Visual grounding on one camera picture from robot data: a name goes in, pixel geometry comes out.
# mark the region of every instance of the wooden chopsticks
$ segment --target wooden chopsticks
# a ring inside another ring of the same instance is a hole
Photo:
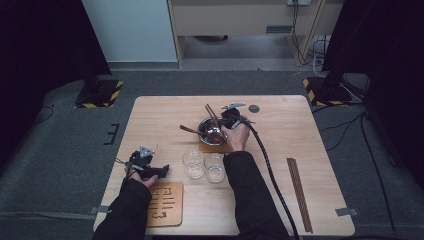
[[[314,233],[312,230],[311,219],[309,218],[308,207],[306,206],[305,195],[303,194],[302,183],[300,182],[296,159],[287,158],[287,164],[289,165],[290,175],[292,177],[294,190],[296,192],[297,202],[299,203],[299,209],[302,216],[303,225],[305,227],[305,232]]]
[[[206,111],[208,111],[209,116],[211,116],[213,122],[216,124],[216,126],[218,126],[218,117],[216,116],[216,114],[213,112],[211,106],[209,106],[209,104],[206,104],[205,106]]]

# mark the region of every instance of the glass cup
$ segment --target glass cup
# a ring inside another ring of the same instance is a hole
[[[219,183],[225,178],[224,156],[212,153],[205,159],[206,177],[212,183]]]
[[[205,173],[203,166],[205,157],[203,153],[196,149],[190,149],[184,153],[183,163],[187,176],[191,179],[199,179]]]

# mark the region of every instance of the wooden coaster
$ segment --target wooden coaster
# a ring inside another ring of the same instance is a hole
[[[159,182],[153,185],[147,210],[147,227],[178,226],[183,220],[183,184]]]
[[[199,150],[203,153],[229,153],[231,152],[230,146],[227,143],[223,145],[211,146],[199,141]]]

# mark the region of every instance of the black sleeve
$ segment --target black sleeve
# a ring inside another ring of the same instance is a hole
[[[105,220],[94,233],[93,240],[144,239],[147,208],[151,200],[149,189],[130,179],[110,205]]]
[[[248,152],[230,153],[224,157],[224,166],[236,199],[235,217],[240,230],[237,239],[289,240],[252,155]]]

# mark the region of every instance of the black cable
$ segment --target black cable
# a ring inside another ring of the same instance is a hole
[[[45,121],[49,120],[49,119],[51,118],[51,116],[53,116],[54,109],[53,109],[52,107],[49,107],[49,106],[43,106],[43,108],[50,109],[50,114],[49,114],[49,116],[47,116],[47,117],[46,117],[45,119],[43,119],[43,120],[39,120],[39,121],[34,122],[34,124],[39,124],[39,123],[45,122]]]
[[[389,200],[387,199],[387,194],[386,194],[386,190],[385,190],[385,187],[384,187],[384,184],[383,184],[383,180],[381,178],[380,170],[378,169],[377,163],[375,161],[374,154],[373,154],[373,152],[371,150],[371,146],[370,146],[370,144],[368,142],[367,135],[365,134],[365,131],[364,131],[363,119],[364,119],[364,116],[365,115],[366,115],[366,113],[363,113],[361,115],[361,131],[362,131],[362,135],[364,136],[365,143],[366,143],[367,148],[368,148],[368,151],[369,151],[369,153],[371,155],[372,163],[374,165],[375,171],[376,171],[377,176],[378,176],[378,180],[379,180],[379,183],[380,183],[381,191],[383,192],[384,202],[386,204],[387,213],[389,215],[390,226],[391,226],[392,231],[393,231],[393,236],[395,237],[395,239],[398,239],[398,236],[397,236],[397,233],[396,233],[395,224],[393,222],[392,212],[390,210]]]
[[[258,144],[259,144],[259,146],[260,146],[260,148],[262,150],[262,153],[263,153],[264,158],[265,158],[266,166],[268,168],[269,176],[271,178],[272,185],[274,186],[274,189],[277,192],[278,198],[280,199],[280,202],[283,205],[284,210],[286,211],[287,217],[289,218],[290,224],[291,224],[292,229],[293,229],[294,237],[295,237],[296,240],[299,240],[299,234],[297,233],[296,225],[294,223],[294,220],[293,220],[293,217],[292,217],[292,215],[290,213],[290,210],[287,207],[286,202],[284,201],[283,195],[281,194],[280,189],[278,188],[277,182],[275,181],[274,173],[272,172],[271,163],[269,162],[268,154],[266,153],[265,147],[262,144],[262,141],[259,138],[258,133],[252,127],[252,125],[250,124],[250,122],[247,122],[247,121],[241,121],[241,122],[244,123],[246,126],[248,126],[250,128],[250,130],[252,131],[253,135],[256,138],[256,141],[258,142]]]
[[[305,57],[303,56],[302,52],[299,49],[299,42],[297,40],[297,34],[296,34],[296,23],[297,23],[297,14],[299,12],[299,3],[298,0],[293,0],[293,30],[292,30],[292,41],[293,44],[297,50],[297,58],[299,59],[299,63],[301,65],[309,65],[313,61],[311,59],[309,62],[306,62]]]
[[[343,138],[344,138],[344,136],[345,136],[345,134],[346,134],[347,130],[349,129],[350,125],[352,125],[352,123],[354,123],[354,122],[355,122],[358,118],[360,118],[360,117],[361,117],[361,115],[359,115],[359,116],[355,117],[352,121],[347,122],[347,123],[348,123],[348,125],[346,126],[345,130],[343,131],[342,137],[340,138],[339,142],[338,142],[335,146],[333,146],[333,147],[331,147],[331,148],[329,148],[329,149],[325,149],[325,151],[329,152],[329,151],[331,151],[331,150],[335,149],[336,147],[338,147],[338,146],[340,145],[340,143],[342,143]]]
[[[346,103],[346,104],[338,104],[338,105],[327,105],[327,106],[324,106],[322,108],[315,109],[314,111],[312,111],[312,114],[314,114],[316,112],[319,112],[321,110],[330,108],[330,107],[336,107],[336,106],[352,106],[352,105],[362,105],[362,103]]]

